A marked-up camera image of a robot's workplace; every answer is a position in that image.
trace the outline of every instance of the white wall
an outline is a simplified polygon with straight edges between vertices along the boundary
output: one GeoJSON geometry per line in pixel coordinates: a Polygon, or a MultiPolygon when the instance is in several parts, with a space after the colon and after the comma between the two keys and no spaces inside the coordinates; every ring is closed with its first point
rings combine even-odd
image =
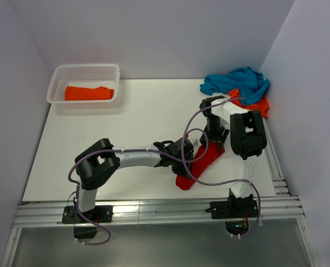
{"type": "Polygon", "coordinates": [[[330,0],[295,1],[261,71],[283,172],[330,266],[330,0]]]}
{"type": "Polygon", "coordinates": [[[0,0],[0,262],[45,115],[50,71],[6,0],[0,0]]]}
{"type": "Polygon", "coordinates": [[[9,0],[51,70],[114,62],[122,78],[262,65],[294,0],[9,0]]]}

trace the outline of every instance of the blue cloth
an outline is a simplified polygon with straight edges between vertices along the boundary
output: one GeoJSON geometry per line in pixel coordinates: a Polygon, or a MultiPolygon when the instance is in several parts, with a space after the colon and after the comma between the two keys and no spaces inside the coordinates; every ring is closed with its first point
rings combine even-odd
{"type": "Polygon", "coordinates": [[[200,85],[202,93],[212,95],[213,93],[228,93],[238,88],[243,105],[251,105],[259,102],[270,82],[264,79],[261,72],[254,71],[251,68],[237,68],[227,74],[208,75],[204,79],[204,84],[200,85]]]}

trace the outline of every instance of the basket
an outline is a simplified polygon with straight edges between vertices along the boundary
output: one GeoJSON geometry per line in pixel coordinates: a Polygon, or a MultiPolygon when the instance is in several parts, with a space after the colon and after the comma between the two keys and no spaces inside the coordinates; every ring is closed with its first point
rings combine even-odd
{"type": "Polygon", "coordinates": [[[119,66],[116,64],[62,65],[55,69],[47,91],[47,102],[64,109],[112,108],[119,90],[119,66]],[[67,86],[114,89],[110,100],[65,101],[67,86]]]}

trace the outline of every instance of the metal frame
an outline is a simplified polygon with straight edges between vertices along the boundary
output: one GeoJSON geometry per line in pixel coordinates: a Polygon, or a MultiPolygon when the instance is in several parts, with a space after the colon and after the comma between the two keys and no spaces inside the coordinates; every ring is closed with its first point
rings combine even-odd
{"type": "MultiPolygon", "coordinates": [[[[307,229],[301,202],[298,197],[290,196],[289,194],[266,120],[263,121],[268,139],[268,146],[264,153],[269,162],[276,197],[261,198],[260,220],[297,219],[311,266],[321,266],[314,243],[307,229]]],[[[111,225],[198,223],[218,221],[213,220],[211,214],[205,213],[205,209],[209,208],[209,203],[218,200],[223,201],[225,199],[98,201],[96,205],[113,206],[114,214],[111,225]]],[[[20,205],[14,218],[2,266],[11,266],[22,228],[73,227],[73,225],[61,224],[63,208],[66,204],[66,201],[61,201],[20,205]]]]}

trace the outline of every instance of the pile of cloth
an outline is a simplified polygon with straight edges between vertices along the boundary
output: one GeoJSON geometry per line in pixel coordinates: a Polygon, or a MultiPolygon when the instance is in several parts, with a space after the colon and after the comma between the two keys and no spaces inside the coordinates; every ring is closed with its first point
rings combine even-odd
{"type": "Polygon", "coordinates": [[[226,74],[208,75],[204,84],[200,85],[200,90],[210,96],[213,93],[224,93],[232,98],[243,97],[233,103],[248,110],[258,110],[267,118],[269,102],[265,93],[269,87],[269,80],[265,80],[261,72],[252,68],[237,68],[226,74]]]}
{"type": "MultiPolygon", "coordinates": [[[[224,93],[231,98],[242,97],[243,99],[234,100],[233,103],[248,110],[258,110],[264,118],[267,118],[269,102],[265,93],[269,87],[270,82],[268,79],[264,79],[262,73],[251,68],[237,68],[225,74],[208,75],[204,79],[204,84],[200,85],[200,90],[207,95],[224,93]]],[[[194,158],[197,159],[203,152],[204,147],[200,146],[194,158]]],[[[206,155],[199,161],[193,162],[192,174],[199,179],[205,169],[224,152],[224,148],[218,151],[218,144],[209,143],[206,155]]],[[[194,182],[194,180],[181,175],[176,178],[176,185],[182,190],[189,190],[194,182]]]]}

